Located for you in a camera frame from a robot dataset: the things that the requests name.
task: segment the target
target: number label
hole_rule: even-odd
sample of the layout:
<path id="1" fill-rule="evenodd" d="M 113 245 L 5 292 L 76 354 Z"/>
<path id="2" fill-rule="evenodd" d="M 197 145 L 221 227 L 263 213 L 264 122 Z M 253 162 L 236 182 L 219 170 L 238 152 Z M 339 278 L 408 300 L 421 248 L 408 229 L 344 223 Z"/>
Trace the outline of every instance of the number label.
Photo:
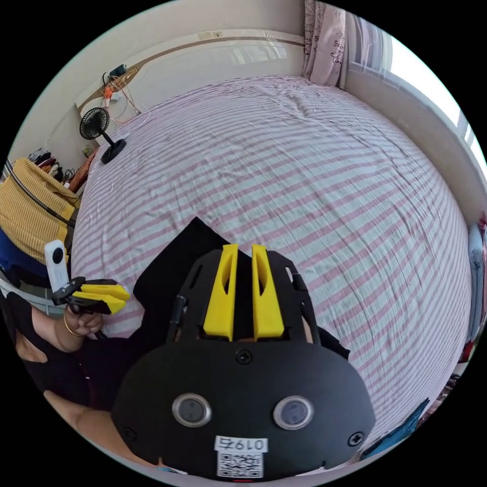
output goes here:
<path id="1" fill-rule="evenodd" d="M 217 436 L 215 450 L 223 453 L 267 453 L 267 438 Z"/>

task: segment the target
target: yellow plastic part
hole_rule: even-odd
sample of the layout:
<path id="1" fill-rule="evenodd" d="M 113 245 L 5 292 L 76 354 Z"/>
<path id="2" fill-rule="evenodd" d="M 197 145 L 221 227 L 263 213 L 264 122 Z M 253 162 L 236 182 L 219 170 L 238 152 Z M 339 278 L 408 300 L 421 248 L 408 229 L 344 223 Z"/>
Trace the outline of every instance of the yellow plastic part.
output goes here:
<path id="1" fill-rule="evenodd" d="M 223 245 L 220 264 L 203 325 L 203 330 L 207 335 L 224 336 L 230 341 L 233 339 L 237 251 L 238 246 L 236 244 Z"/>
<path id="2" fill-rule="evenodd" d="M 263 292 L 260 294 L 259 282 Z M 267 250 L 263 245 L 252 245 L 252 296 L 254 302 L 254 340 L 279 338 L 284 333 L 284 322 L 270 270 Z"/>
<path id="3" fill-rule="evenodd" d="M 94 294 L 76 291 L 73 293 L 73 296 L 83 299 L 93 299 L 95 301 L 104 301 L 107 304 L 112 315 L 118 313 L 125 307 L 125 300 L 118 299 L 117 297 L 111 296 L 110 294 Z"/>
<path id="4" fill-rule="evenodd" d="M 81 286 L 81 292 L 90 294 L 108 294 L 114 298 L 121 299 L 122 301 L 128 301 L 130 299 L 130 294 L 128 294 L 119 284 L 83 284 Z"/>

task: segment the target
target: pink and white striped sheet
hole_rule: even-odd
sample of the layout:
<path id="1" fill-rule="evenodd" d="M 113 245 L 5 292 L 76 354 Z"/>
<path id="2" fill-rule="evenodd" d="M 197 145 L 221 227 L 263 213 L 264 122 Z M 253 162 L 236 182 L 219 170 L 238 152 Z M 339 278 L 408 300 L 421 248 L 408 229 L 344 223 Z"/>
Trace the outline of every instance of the pink and white striped sheet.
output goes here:
<path id="1" fill-rule="evenodd" d="M 298 77 L 218 83 L 151 111 L 91 166 L 74 275 L 131 292 L 198 216 L 249 254 L 263 244 L 294 261 L 371 394 L 366 444 L 434 400 L 465 343 L 471 283 L 463 216 L 421 150 L 350 94 Z M 143 312 L 131 299 L 107 334 L 130 335 Z"/>

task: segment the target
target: fan base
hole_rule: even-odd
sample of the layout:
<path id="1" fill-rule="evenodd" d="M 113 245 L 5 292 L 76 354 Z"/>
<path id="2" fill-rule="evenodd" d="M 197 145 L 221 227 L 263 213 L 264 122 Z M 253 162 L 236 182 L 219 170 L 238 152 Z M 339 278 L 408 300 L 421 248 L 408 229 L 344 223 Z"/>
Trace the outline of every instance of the fan base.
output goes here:
<path id="1" fill-rule="evenodd" d="M 121 152 L 122 149 L 127 145 L 124 139 L 116 141 L 114 147 L 109 147 L 101 157 L 103 164 L 108 164 L 112 159 L 115 159 Z"/>

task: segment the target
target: bangle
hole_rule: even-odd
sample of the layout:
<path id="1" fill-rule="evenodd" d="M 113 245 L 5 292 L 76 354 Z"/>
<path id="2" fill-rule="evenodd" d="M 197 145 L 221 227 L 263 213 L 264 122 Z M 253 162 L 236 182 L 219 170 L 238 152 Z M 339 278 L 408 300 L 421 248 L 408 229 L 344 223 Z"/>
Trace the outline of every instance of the bangle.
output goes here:
<path id="1" fill-rule="evenodd" d="M 75 333 L 73 330 L 69 328 L 69 326 L 66 323 L 66 316 L 63 315 L 62 318 L 64 319 L 64 324 L 66 325 L 66 328 L 71 335 L 77 336 L 78 338 L 81 338 L 83 336 L 83 335 L 78 335 L 77 333 Z"/>

